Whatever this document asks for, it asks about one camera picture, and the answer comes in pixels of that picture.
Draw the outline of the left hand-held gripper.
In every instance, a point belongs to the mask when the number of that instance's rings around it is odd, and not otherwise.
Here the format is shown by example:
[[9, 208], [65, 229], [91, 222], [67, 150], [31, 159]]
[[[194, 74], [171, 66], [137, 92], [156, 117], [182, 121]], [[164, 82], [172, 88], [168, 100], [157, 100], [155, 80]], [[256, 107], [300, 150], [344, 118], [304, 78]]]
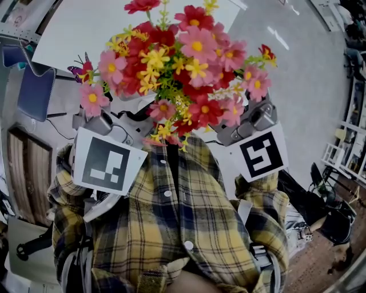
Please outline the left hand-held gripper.
[[125, 196], [141, 169], [147, 152], [143, 139], [153, 129], [150, 104], [137, 113], [102, 113], [77, 130], [72, 155], [74, 184]]

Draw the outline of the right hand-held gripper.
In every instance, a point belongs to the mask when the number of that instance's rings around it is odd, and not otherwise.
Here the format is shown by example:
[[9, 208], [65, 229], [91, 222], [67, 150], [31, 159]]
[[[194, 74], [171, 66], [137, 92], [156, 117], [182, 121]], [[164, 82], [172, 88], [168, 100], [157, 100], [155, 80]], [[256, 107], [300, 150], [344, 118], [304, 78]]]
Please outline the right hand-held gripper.
[[288, 154], [270, 90], [264, 100], [249, 101], [238, 126], [216, 126], [217, 138], [243, 178], [252, 182], [288, 167]]

